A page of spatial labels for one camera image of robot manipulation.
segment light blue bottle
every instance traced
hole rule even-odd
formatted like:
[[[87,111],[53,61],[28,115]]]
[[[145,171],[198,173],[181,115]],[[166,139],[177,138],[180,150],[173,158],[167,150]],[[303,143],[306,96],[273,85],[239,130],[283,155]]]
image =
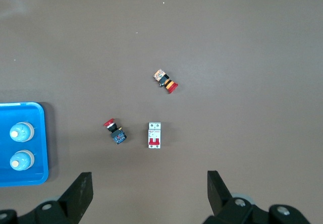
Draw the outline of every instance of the light blue bottle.
[[[10,158],[10,166],[17,171],[26,170],[32,167],[34,162],[34,154],[28,150],[18,151]]]
[[[27,142],[33,138],[35,130],[28,122],[19,122],[10,129],[10,137],[16,142]]]

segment bolt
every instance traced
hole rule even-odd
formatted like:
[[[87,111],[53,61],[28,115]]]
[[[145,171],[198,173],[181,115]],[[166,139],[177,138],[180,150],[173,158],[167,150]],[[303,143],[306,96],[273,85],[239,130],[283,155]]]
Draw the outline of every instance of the bolt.
[[[277,211],[280,213],[280,214],[283,214],[283,215],[289,215],[289,210],[283,206],[278,206],[277,207]]]
[[[48,210],[48,209],[51,209],[51,204],[46,204],[46,205],[44,205],[41,209],[42,209],[42,210]]]
[[[8,214],[7,214],[7,213],[2,213],[2,214],[0,214],[0,220],[5,219],[7,216],[8,216]]]
[[[246,206],[246,203],[242,199],[236,199],[234,203],[236,203],[236,205],[239,205],[241,207]]]

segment silver screw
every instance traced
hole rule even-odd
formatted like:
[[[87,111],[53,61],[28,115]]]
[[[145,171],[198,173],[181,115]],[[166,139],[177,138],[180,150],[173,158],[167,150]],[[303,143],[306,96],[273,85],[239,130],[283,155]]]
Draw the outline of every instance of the silver screw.
[[[48,209],[51,209],[51,204],[46,204],[46,205],[44,205],[41,209],[42,209],[42,210],[48,210]]]
[[[239,206],[246,206],[246,203],[242,200],[242,199],[236,199],[235,202],[236,205],[239,205]]]
[[[7,213],[2,213],[2,214],[0,214],[0,220],[5,219],[7,216],[8,216],[8,214],[7,214]]]
[[[289,215],[289,210],[283,206],[278,206],[277,207],[277,211],[280,213],[280,214],[283,214],[283,215]]]

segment white circuit breaker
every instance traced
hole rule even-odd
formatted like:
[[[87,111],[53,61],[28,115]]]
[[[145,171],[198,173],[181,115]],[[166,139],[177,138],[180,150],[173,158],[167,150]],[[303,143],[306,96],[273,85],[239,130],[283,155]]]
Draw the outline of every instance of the white circuit breaker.
[[[148,148],[160,148],[160,122],[149,122]]]

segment blue tray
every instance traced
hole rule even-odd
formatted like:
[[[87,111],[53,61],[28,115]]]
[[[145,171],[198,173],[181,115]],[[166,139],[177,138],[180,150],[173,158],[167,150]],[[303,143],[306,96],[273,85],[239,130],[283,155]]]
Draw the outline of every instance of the blue tray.
[[[27,142],[15,142],[10,128],[18,122],[29,122],[35,129]],[[0,103],[0,187],[39,185],[48,178],[44,110],[36,102]],[[35,163],[24,171],[13,170],[10,158],[19,150],[34,154]]]

